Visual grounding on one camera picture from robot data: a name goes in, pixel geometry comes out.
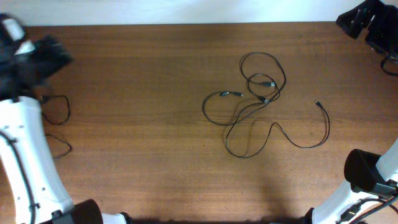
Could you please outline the black cable long loop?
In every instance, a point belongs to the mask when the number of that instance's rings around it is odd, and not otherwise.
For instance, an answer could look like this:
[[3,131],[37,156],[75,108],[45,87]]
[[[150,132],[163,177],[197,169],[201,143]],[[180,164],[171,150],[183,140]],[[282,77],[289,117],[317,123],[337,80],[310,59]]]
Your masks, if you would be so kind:
[[[265,73],[254,73],[250,76],[247,76],[244,72],[244,63],[245,61],[250,57],[254,55],[263,55],[266,57],[269,57],[272,59],[275,64],[277,65],[277,68],[280,70],[282,74],[282,84],[279,85],[277,82],[268,74]],[[248,119],[252,114],[255,112],[259,111],[260,109],[265,108],[268,104],[276,101],[279,99],[281,96],[282,90],[284,89],[286,83],[287,83],[287,76],[284,71],[284,68],[282,64],[279,62],[279,60],[273,56],[272,54],[266,53],[266,52],[249,52],[243,55],[239,61],[239,71],[242,75],[242,77],[246,81],[246,89],[249,92],[250,95],[255,97],[255,99],[258,101],[257,103],[252,103],[250,105],[245,106],[237,115],[236,118],[230,122],[230,123],[219,123],[216,122],[215,120],[211,119],[207,112],[206,112],[206,104],[210,98],[212,98],[215,95],[218,95],[219,97],[225,97],[228,95],[233,95],[236,97],[243,97],[244,94],[238,91],[229,91],[229,90],[221,90],[221,91],[216,91],[214,93],[209,94],[208,96],[205,97],[201,104],[201,112],[203,113],[204,117],[210,122],[218,126],[234,126],[245,119]],[[274,91],[268,95],[260,95],[257,94],[251,87],[251,85],[256,85],[259,87],[263,88],[273,88]]]

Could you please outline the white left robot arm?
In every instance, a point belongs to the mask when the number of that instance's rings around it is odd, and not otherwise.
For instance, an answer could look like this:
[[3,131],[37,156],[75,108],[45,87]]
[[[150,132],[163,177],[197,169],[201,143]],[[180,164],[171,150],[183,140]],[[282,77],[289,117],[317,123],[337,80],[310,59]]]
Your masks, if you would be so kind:
[[92,200],[75,204],[54,164],[34,89],[71,63],[52,36],[31,41],[25,27],[1,14],[1,162],[14,197],[17,223],[131,223],[126,213],[100,211]]

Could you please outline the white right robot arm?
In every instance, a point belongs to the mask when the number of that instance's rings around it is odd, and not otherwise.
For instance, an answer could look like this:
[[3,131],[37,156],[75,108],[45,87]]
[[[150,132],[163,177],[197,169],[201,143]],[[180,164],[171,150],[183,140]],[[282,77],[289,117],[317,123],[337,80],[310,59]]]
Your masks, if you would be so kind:
[[[380,0],[365,0],[354,9],[338,16],[336,23],[356,39],[364,28],[365,41],[387,62],[397,62],[397,7]],[[397,144],[383,155],[353,149],[346,158],[345,179],[321,205],[311,208],[301,223],[360,223],[364,218],[397,202]]]

